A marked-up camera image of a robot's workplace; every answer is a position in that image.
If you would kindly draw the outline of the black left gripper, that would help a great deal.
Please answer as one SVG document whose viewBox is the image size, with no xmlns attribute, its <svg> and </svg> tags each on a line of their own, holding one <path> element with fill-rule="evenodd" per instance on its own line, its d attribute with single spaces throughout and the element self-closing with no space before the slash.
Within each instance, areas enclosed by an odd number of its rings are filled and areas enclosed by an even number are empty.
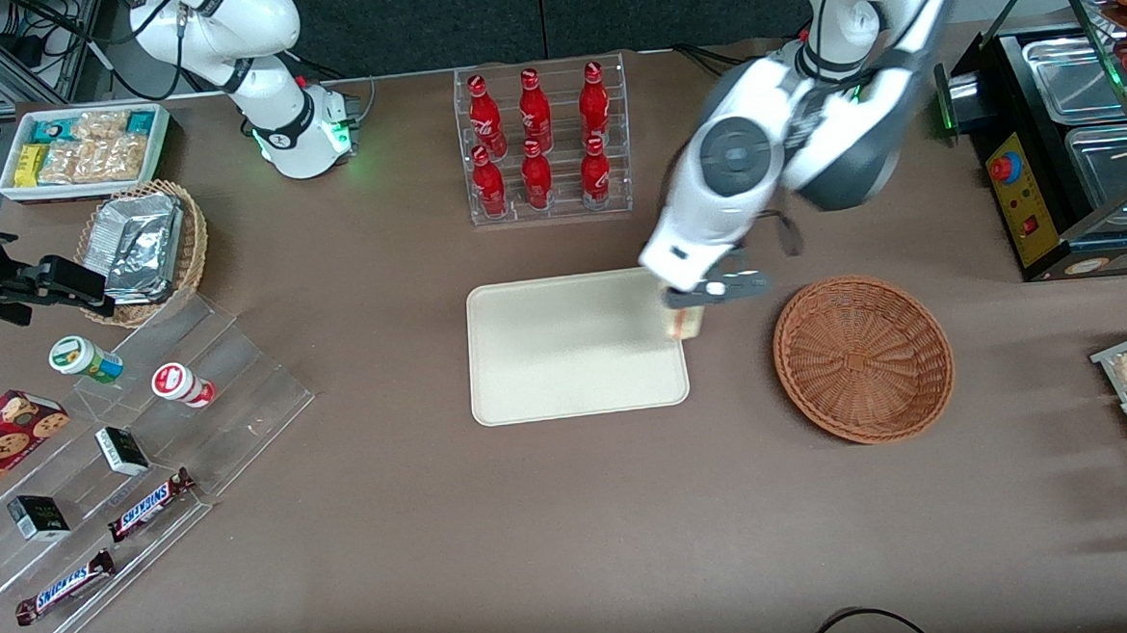
<svg viewBox="0 0 1127 633">
<path fill-rule="evenodd" d="M 681 291 L 668 286 L 663 293 L 664 304 L 672 310 L 708 306 L 715 303 L 737 302 L 765 295 L 773 288 L 763 271 L 751 270 L 746 249 L 733 249 L 724 255 L 716 267 L 716 283 L 722 285 L 720 298 L 708 292 L 704 284 L 695 289 Z"/>
</svg>

